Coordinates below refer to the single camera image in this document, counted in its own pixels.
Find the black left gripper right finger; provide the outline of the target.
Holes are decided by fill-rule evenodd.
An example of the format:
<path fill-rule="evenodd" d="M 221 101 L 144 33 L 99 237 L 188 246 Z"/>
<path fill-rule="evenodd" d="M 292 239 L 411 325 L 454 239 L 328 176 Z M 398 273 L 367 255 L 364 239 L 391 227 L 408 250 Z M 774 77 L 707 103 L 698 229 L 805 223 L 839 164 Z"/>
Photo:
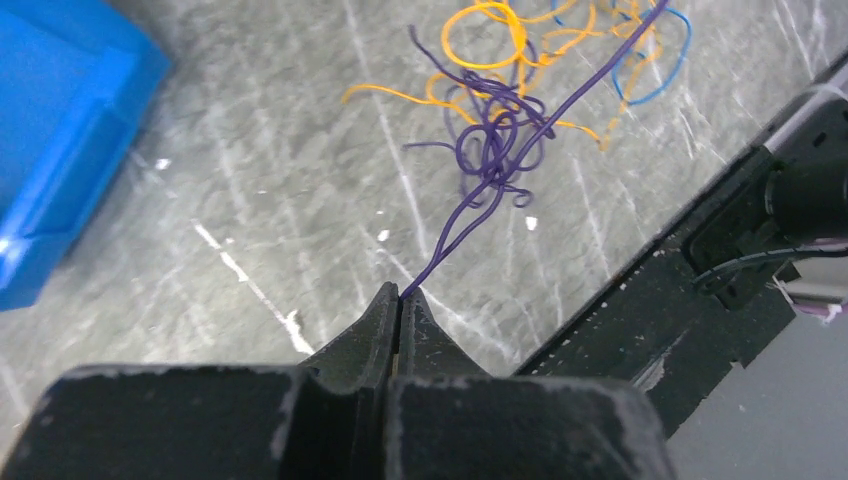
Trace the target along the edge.
<path fill-rule="evenodd" d="M 404 300 L 386 400 L 388 479 L 672 479 L 647 396 L 603 378 L 494 377 Z"/>

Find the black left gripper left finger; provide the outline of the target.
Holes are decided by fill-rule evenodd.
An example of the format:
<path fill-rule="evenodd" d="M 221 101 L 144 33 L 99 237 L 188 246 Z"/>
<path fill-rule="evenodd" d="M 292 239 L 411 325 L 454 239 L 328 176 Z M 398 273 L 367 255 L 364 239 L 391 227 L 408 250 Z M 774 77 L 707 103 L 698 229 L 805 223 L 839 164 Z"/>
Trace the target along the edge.
<path fill-rule="evenodd" d="M 89 364 L 36 403 L 5 479 L 350 479 L 377 473 L 401 305 L 296 365 Z"/>

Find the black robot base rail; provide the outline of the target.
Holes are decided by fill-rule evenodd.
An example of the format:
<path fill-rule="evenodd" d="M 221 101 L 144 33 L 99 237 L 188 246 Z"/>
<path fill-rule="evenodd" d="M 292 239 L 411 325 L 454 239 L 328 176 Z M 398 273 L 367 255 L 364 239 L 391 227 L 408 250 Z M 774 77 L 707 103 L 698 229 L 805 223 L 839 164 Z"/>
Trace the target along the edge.
<path fill-rule="evenodd" d="M 784 107 L 522 375 L 629 380 L 674 432 L 793 320 L 794 262 L 847 256 L 847 59 Z"/>

